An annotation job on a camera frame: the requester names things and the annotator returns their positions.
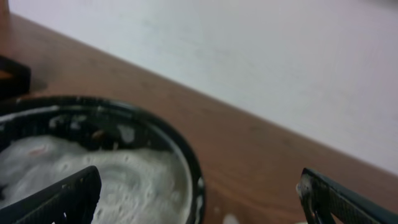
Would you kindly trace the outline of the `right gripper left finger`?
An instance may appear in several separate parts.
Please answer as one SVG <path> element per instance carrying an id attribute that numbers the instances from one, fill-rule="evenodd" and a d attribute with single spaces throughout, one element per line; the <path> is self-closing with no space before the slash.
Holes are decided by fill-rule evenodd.
<path id="1" fill-rule="evenodd" d="M 1 209 L 1 223 L 90 224 L 100 199 L 101 177 L 88 166 Z"/>

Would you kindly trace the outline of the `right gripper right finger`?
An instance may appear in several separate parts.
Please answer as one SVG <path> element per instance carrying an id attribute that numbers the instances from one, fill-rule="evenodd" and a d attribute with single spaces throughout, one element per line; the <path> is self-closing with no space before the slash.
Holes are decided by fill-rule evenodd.
<path id="1" fill-rule="evenodd" d="M 304 168 L 296 185 L 307 223 L 395 224 L 397 214 L 329 179 Z"/>

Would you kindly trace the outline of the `black rectangular soapy tray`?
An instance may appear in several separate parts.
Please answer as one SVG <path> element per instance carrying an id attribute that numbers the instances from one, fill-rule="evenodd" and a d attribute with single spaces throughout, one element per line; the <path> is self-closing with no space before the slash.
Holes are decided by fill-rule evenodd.
<path id="1" fill-rule="evenodd" d="M 1 56 L 1 100 L 30 92 L 31 69 Z"/>

